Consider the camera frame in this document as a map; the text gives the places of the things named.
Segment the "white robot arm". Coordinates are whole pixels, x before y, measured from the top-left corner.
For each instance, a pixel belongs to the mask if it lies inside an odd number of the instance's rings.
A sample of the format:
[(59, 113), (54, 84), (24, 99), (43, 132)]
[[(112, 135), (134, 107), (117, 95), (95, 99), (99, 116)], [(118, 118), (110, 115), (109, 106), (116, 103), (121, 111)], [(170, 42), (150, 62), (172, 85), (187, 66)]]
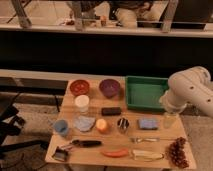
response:
[(188, 104), (213, 118), (213, 89), (211, 74), (201, 66), (192, 67), (172, 74), (168, 89), (159, 98), (164, 108), (163, 126), (169, 129)]

